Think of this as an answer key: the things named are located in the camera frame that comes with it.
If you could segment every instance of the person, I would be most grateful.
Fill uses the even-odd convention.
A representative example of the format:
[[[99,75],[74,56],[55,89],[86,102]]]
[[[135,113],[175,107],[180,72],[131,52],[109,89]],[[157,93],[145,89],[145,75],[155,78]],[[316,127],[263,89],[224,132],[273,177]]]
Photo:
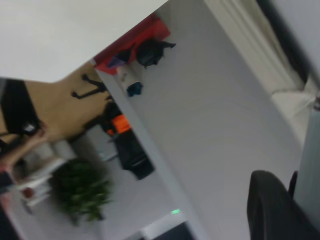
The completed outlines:
[[[0,207],[7,210],[10,203],[8,188],[14,183],[12,169],[15,164],[28,152],[48,140],[47,127],[42,124],[41,128],[26,141],[0,157]]]

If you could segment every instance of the office chair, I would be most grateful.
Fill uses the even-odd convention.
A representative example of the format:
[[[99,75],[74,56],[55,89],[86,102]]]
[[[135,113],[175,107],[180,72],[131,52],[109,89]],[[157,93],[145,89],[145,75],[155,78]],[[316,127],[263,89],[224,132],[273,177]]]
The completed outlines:
[[[94,95],[94,94],[97,94],[97,93],[104,93],[107,91],[107,88],[105,86],[105,84],[103,82],[100,82],[100,81],[94,81],[94,80],[91,80],[87,74],[83,74],[81,76],[81,79],[85,82],[88,82],[92,85],[95,85],[97,88],[92,90],[92,91],[89,91],[85,94],[82,94],[82,95],[78,95],[75,91],[73,91],[71,93],[71,96],[76,98],[76,99],[84,99],[86,97],[89,97],[91,95]]]

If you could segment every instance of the red shelf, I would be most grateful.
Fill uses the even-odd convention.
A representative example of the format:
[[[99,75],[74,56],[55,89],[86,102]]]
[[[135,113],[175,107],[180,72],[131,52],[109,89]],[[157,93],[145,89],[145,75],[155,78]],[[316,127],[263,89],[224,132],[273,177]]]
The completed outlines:
[[[115,68],[108,68],[107,65],[109,61],[121,50],[126,50],[134,47],[131,52],[131,57],[129,64],[136,59],[136,50],[137,47],[147,39],[154,38],[159,41],[162,41],[170,35],[170,31],[167,26],[162,22],[162,20],[157,17],[155,14],[152,14],[145,18],[142,22],[100,52],[93,59],[95,60],[95,68],[108,73],[110,75],[116,74]]]

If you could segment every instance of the person's arm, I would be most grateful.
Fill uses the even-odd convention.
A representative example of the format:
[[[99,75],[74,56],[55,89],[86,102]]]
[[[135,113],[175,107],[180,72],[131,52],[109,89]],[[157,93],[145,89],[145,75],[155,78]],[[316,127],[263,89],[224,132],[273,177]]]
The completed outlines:
[[[29,137],[25,143],[6,153],[0,158],[0,165],[13,167],[25,154],[48,140],[47,130],[42,127],[38,132]]]

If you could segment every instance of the potted plant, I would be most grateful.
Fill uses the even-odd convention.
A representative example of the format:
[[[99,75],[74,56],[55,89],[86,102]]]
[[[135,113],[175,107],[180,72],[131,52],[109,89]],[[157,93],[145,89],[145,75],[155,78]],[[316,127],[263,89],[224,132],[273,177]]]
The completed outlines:
[[[101,207],[110,202],[111,186],[84,159],[70,160],[53,174],[57,199],[75,225],[82,216],[88,221],[104,219]]]

